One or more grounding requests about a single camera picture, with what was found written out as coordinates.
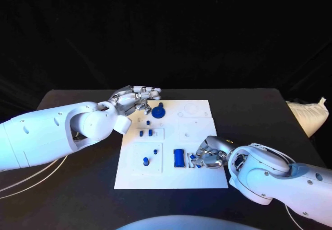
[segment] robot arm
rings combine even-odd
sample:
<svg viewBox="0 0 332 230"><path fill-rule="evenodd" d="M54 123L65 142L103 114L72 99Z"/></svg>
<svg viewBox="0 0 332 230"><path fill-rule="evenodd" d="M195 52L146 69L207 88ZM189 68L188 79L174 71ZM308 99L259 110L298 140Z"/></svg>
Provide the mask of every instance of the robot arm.
<svg viewBox="0 0 332 230"><path fill-rule="evenodd" d="M299 215L332 227L332 170L296 163L257 143L238 147L212 136L197 156L194 164L208 168L228 165L230 184L251 201L269 205L276 198Z"/></svg>
<svg viewBox="0 0 332 230"><path fill-rule="evenodd" d="M0 124L0 170L45 164L104 140L113 129L126 134L136 109L150 112L148 99L159 88L127 86L106 102L83 102L26 113Z"/></svg>

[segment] black table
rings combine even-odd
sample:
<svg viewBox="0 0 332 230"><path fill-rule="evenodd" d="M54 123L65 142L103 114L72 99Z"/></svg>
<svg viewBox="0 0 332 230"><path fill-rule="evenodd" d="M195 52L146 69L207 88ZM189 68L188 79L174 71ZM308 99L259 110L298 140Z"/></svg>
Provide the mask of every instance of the black table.
<svg viewBox="0 0 332 230"><path fill-rule="evenodd" d="M54 90L38 109L101 102L111 94L113 90ZM220 136L240 140L241 144L262 143L298 162L325 167L276 89L163 90L162 99L210 100ZM0 200L0 229L114 229L163 215L214 217L262 229L298 229L279 200L269 206L259 205L233 186L228 189L114 190L122 138L114 131L101 143L68 156L42 184ZM44 167L2 172L2 187ZM35 184L49 172L2 195ZM292 214L305 229L329 229Z"/></svg>

